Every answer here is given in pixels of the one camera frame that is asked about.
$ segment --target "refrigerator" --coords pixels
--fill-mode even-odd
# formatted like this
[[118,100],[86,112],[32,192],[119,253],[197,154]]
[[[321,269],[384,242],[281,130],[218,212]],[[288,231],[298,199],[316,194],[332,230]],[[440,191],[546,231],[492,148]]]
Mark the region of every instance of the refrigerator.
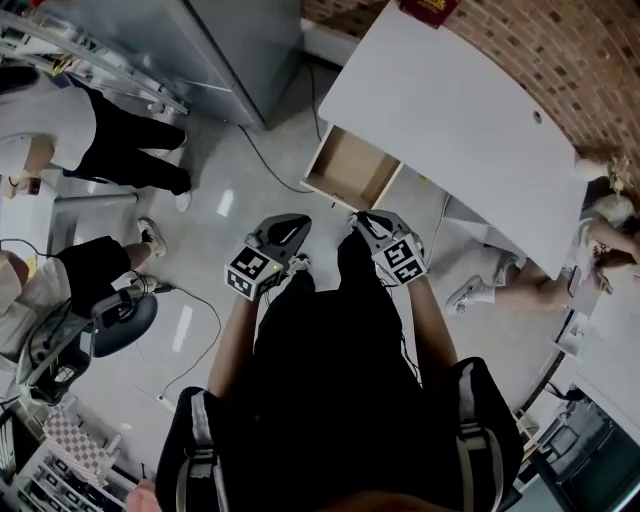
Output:
[[299,0],[71,0],[40,9],[113,49],[194,112],[264,128],[300,60]]

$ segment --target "black shorts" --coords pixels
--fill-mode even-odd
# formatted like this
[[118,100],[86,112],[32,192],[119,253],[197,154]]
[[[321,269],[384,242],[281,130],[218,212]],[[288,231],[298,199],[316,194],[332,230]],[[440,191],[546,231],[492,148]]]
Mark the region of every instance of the black shorts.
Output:
[[110,236],[69,247],[57,258],[67,271],[72,311],[86,318],[97,302],[115,293],[111,283],[131,268],[126,251]]

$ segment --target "sock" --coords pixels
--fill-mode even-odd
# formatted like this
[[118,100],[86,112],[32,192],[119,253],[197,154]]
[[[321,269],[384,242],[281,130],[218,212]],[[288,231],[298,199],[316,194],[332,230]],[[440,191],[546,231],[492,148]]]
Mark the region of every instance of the sock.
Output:
[[496,288],[495,286],[480,283],[476,286],[475,290],[469,293],[469,299],[473,302],[487,302],[489,304],[494,304],[496,301]]

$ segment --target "white t-shirt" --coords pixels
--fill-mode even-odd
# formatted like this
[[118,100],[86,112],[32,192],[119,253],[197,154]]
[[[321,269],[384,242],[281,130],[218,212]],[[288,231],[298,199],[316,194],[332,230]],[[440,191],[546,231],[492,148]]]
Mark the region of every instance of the white t-shirt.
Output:
[[75,170],[93,143],[96,116],[84,89],[58,88],[44,73],[26,88],[0,95],[0,174],[15,176],[23,168],[36,135],[48,135],[52,162]]
[[24,288],[8,261],[0,262],[0,370],[13,373],[32,327],[71,297],[64,264],[51,258]]
[[633,203],[626,197],[611,194],[598,199],[582,212],[578,230],[573,237],[571,249],[563,265],[567,277],[573,274],[575,267],[582,273],[581,281],[589,277],[593,270],[597,254],[607,248],[596,242],[589,235],[589,225],[597,218],[605,219],[614,228],[619,228],[629,217],[635,215]]

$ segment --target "backpack strap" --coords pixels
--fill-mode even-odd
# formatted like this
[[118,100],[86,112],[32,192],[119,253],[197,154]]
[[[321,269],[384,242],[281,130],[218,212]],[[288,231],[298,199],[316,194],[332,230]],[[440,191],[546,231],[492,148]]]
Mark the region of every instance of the backpack strap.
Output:
[[476,496],[476,475],[486,475],[487,461],[491,461],[491,472],[495,498],[490,510],[495,512],[504,493],[504,470],[502,453],[496,435],[489,428],[479,425],[476,416],[476,401],[471,385],[471,372],[474,363],[470,362],[462,370],[458,382],[458,414],[460,427],[456,437],[460,472],[462,476],[463,511],[474,512],[478,507]]
[[228,512],[229,510],[222,465],[211,438],[204,393],[204,391],[200,391],[191,397],[191,433],[195,448],[192,453],[186,454],[187,459],[178,473],[176,512],[187,511],[187,487],[190,479],[213,479],[218,497],[218,510],[220,512]]

